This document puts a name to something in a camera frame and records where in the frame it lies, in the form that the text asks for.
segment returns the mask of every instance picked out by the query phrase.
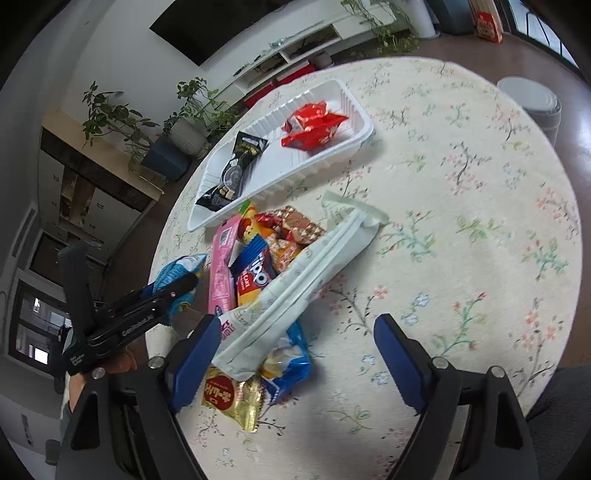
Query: metal screw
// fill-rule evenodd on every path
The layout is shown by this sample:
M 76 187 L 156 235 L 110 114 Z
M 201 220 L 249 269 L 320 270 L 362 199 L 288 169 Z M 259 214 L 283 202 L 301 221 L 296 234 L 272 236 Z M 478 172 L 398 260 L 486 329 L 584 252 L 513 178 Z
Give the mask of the metal screw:
M 491 374 L 497 378 L 503 378 L 505 376 L 505 371 L 502 369 L 502 367 L 495 365 L 491 368 Z
M 94 378 L 95 380 L 98 380 L 99 378 L 103 378 L 106 373 L 107 373 L 107 370 L 105 370 L 103 367 L 95 368 L 92 371 L 92 378 Z
M 160 368 L 164 365 L 164 357 L 163 356 L 153 356 L 150 360 L 148 360 L 148 366 L 150 368 L 156 369 Z
M 433 360 L 433 366 L 439 370 L 445 370 L 449 366 L 449 362 L 442 356 L 437 356 Z

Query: barcode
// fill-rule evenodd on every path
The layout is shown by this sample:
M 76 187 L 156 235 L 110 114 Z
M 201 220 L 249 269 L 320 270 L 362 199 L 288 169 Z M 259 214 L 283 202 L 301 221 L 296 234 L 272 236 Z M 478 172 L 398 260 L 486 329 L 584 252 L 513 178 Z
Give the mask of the barcode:
M 230 230 L 232 230 L 232 228 L 227 228 L 220 235 L 220 247 L 223 247 L 228 243 L 228 236 L 230 235 Z

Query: round table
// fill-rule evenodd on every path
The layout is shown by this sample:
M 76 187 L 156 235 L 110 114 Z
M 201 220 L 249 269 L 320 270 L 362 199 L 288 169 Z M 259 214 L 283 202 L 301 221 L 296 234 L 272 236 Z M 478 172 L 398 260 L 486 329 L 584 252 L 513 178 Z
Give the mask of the round table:
M 269 93 L 228 132 L 300 92 L 339 78 L 374 120 L 348 162 L 296 183 L 261 207 L 293 205 L 312 219 L 331 189 L 389 214 L 374 241 L 302 317 L 313 374 L 264 406 L 257 433 L 196 398 L 179 423 L 206 475 L 218 479 L 384 478 L 417 417 L 404 405 L 372 337 L 391 313 L 431 356 L 459 369 L 502 366 L 524 412 L 566 344 L 580 285 L 577 204 L 546 137 L 509 97 L 453 63 L 420 58 L 349 63 Z M 209 251 L 215 229 L 187 220 L 193 174 L 162 232 L 151 270 Z M 207 284 L 196 308 L 206 310 Z M 148 332 L 166 354 L 174 332 Z M 452 455 L 461 437 L 450 438 Z M 444 463 L 452 460 L 445 458 Z

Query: television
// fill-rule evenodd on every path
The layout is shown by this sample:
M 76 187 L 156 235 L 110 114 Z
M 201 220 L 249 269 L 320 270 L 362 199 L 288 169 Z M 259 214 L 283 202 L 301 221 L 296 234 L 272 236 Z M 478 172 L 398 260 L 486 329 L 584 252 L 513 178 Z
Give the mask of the television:
M 293 0 L 175 0 L 150 30 L 197 65 L 262 17 Z

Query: dark blue plant pot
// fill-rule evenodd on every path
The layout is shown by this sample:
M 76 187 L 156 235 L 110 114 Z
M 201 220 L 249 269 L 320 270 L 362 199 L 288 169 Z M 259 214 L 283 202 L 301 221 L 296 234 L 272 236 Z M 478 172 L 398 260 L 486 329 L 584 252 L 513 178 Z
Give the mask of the dark blue plant pot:
M 142 165 L 164 175 L 172 181 L 178 180 L 187 170 L 191 161 L 166 137 L 160 137 L 142 160 Z

